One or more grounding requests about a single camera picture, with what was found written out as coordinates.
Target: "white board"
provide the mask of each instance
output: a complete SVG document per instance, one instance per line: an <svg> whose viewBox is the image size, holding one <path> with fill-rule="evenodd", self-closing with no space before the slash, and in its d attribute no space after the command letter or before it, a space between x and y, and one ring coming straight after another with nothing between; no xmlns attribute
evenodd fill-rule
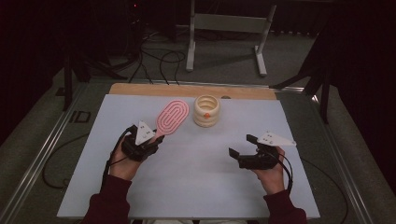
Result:
<svg viewBox="0 0 396 224"><path fill-rule="evenodd" d="M239 169L228 154L256 154L246 134L265 131L293 139L279 101L221 99L219 122L211 128L192 120L194 98L112 95L105 97L58 212L84 217L99 191L106 160L123 131L143 120L155 129L157 116L174 99L188 103L190 114L165 136L156 154L140 166L127 195L130 217L172 219L246 219L268 217L265 191L253 172ZM319 217L296 147L283 147L292 165L291 199L308 218ZM285 185L288 178L285 174Z"/></svg>

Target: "pink brush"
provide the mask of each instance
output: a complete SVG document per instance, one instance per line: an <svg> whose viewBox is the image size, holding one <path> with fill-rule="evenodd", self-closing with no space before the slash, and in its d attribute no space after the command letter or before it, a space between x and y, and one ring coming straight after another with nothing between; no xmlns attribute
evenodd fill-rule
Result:
<svg viewBox="0 0 396 224"><path fill-rule="evenodd" d="M149 143L158 137L174 133L183 120L189 115L189 106L181 100L171 101L157 118L157 132Z"/></svg>

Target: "metal rail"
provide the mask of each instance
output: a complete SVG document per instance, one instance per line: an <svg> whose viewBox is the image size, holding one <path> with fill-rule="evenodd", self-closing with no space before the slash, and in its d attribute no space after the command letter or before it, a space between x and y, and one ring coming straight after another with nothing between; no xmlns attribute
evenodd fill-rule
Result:
<svg viewBox="0 0 396 224"><path fill-rule="evenodd" d="M0 216L0 223L8 224L12 223L15 219L16 215L21 209L23 202L28 196L30 190L32 189L35 181L39 177L43 166L50 156L50 153L54 149L56 143L58 142L59 137L64 131L64 127L67 125L70 117L73 114L73 109L78 101L80 95L85 91L88 84L79 83L77 90L74 94L74 100L69 106L69 108L62 113L62 115L58 118L54 128L50 132L46 142L36 155L34 161L31 163L27 171L25 172L23 178L21 179L20 184L17 186L14 191L12 197L7 203L6 208L2 211Z"/></svg>

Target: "wooden board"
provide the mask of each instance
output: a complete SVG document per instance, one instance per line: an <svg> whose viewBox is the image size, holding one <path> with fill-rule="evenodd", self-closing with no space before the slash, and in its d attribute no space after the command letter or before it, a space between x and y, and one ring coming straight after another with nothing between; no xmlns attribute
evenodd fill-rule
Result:
<svg viewBox="0 0 396 224"><path fill-rule="evenodd" d="M116 83L110 89L110 94L147 95L147 96L187 96L197 97L210 94L221 98L228 96L233 99L276 100L275 93L268 88L254 87L223 87L223 86L189 86L163 84L128 84Z"/></svg>

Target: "hand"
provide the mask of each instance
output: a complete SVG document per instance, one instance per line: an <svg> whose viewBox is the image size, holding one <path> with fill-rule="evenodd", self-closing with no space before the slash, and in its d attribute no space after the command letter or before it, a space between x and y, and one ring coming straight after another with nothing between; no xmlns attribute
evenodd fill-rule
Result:
<svg viewBox="0 0 396 224"><path fill-rule="evenodd" d="M119 146L114 152L112 163L116 161L119 162L110 166L110 174L124 180L132 180L136 175L137 169L139 168L140 164L142 164L142 162L130 160L129 158L127 158L125 153L122 152L121 145L124 139L125 137L122 138L122 140L119 143Z"/></svg>
<svg viewBox="0 0 396 224"><path fill-rule="evenodd" d="M283 156L285 151L276 147L277 152L282 155L279 156L279 160L283 162ZM268 195L278 193L285 189L283 182L283 167L278 163L274 168L269 170L252 170L262 182L262 187L265 189Z"/></svg>

